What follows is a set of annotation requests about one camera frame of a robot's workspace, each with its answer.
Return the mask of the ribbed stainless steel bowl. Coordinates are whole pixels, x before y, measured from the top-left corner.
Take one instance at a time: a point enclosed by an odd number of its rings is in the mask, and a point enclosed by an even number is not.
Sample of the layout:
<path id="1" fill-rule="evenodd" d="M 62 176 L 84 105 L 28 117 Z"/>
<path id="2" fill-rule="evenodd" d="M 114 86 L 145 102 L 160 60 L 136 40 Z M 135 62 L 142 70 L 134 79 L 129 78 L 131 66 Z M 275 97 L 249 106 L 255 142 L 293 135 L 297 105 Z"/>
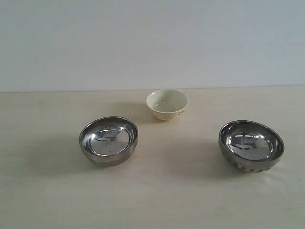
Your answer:
<path id="1" fill-rule="evenodd" d="M 236 120 L 219 131 L 222 155 L 233 167 L 260 173 L 276 165 L 285 150 L 284 142 L 273 129 L 250 120 Z"/>

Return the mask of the smooth stainless steel bowl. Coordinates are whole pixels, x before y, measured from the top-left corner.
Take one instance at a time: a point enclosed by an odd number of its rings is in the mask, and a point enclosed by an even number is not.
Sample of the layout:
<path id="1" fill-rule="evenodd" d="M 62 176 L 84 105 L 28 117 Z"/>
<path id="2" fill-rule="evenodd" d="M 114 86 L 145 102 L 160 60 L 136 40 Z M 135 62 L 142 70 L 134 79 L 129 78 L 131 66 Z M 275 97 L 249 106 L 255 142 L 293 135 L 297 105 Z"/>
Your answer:
<path id="1" fill-rule="evenodd" d="M 116 166 L 131 157 L 138 143 L 138 128 L 134 122 L 119 116 L 92 121 L 79 135 L 83 154 L 101 167 Z"/>

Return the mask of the cream ceramic bowl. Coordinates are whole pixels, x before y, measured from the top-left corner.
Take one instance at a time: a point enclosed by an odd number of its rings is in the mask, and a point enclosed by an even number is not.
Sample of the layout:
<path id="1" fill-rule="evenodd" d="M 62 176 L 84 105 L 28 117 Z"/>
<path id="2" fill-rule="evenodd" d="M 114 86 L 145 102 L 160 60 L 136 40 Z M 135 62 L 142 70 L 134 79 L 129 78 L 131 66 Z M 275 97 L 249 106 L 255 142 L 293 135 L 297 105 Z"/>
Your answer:
<path id="1" fill-rule="evenodd" d="M 146 105 L 152 115 L 161 121 L 180 117 L 189 104 L 188 97 L 177 90 L 160 89 L 150 93 Z"/>

